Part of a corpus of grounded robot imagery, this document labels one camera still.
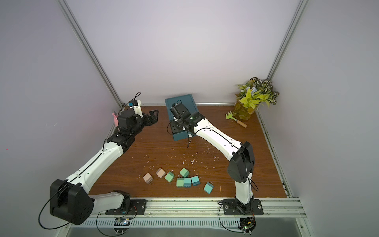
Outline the teal drawer cabinet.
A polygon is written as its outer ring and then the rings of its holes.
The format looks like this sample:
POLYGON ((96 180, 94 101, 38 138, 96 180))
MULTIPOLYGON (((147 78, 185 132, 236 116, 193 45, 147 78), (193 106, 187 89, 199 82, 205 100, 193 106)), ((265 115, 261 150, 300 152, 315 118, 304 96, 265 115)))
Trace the teal drawer cabinet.
POLYGON ((169 127, 174 141, 191 138, 193 132, 185 123, 185 118, 194 112, 198 112, 193 96, 191 94, 165 99, 168 110, 169 127))

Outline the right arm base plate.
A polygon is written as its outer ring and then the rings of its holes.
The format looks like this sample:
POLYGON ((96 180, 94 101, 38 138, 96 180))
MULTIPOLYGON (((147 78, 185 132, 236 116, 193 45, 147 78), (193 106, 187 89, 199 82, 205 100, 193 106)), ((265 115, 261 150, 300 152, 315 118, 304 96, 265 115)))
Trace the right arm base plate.
POLYGON ((226 216, 262 216, 264 214, 263 206, 259 199, 252 199, 248 204, 242 204, 236 199, 224 199, 220 204, 226 216))

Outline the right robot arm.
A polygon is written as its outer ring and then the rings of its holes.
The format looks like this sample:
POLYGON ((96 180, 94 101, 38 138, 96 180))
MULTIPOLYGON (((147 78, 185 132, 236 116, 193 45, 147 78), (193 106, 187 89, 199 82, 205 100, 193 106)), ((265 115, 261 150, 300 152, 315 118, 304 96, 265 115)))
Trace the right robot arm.
POLYGON ((203 138, 226 157, 229 161, 227 172, 235 181, 236 206, 246 212, 254 199, 251 178, 256 161, 252 145, 227 136, 200 112, 191 113, 182 103, 171 107, 170 111, 180 128, 203 138))

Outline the pink plug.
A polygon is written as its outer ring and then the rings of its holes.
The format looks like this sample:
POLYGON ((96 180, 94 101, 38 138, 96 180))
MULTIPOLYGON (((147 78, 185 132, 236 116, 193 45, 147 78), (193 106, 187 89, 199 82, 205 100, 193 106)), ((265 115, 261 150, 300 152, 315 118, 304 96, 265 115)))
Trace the pink plug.
POLYGON ((160 179, 162 179, 162 178, 165 177, 166 172, 165 172, 162 168, 159 168, 159 169, 157 170, 157 172, 156 172, 156 175, 157 175, 160 179))
POLYGON ((143 179, 144 181, 147 183, 147 184, 150 184, 153 182, 153 177, 150 173, 147 173, 146 175, 143 176, 143 179))

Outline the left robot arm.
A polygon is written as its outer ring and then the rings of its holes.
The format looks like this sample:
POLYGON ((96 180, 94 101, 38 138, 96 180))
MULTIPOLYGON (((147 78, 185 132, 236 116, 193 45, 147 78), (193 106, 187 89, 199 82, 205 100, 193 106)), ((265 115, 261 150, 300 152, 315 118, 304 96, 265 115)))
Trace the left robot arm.
POLYGON ((159 111, 138 114, 134 109, 119 115, 118 130, 105 140, 100 151, 84 166, 64 180, 50 186, 49 212, 52 216, 80 225, 91 215, 116 210, 126 214, 131 210, 130 194, 115 190, 90 195, 90 191, 108 167, 134 143, 144 127, 158 122, 159 111))

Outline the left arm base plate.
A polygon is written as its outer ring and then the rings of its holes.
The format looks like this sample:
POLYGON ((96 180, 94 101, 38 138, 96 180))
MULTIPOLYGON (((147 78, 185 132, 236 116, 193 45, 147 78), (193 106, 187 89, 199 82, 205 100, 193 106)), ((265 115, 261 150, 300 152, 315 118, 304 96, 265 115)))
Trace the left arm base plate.
POLYGON ((147 207, 146 199, 130 199, 126 201, 126 204, 122 204, 121 207, 117 209, 110 209, 105 212, 105 215, 144 215, 147 207))

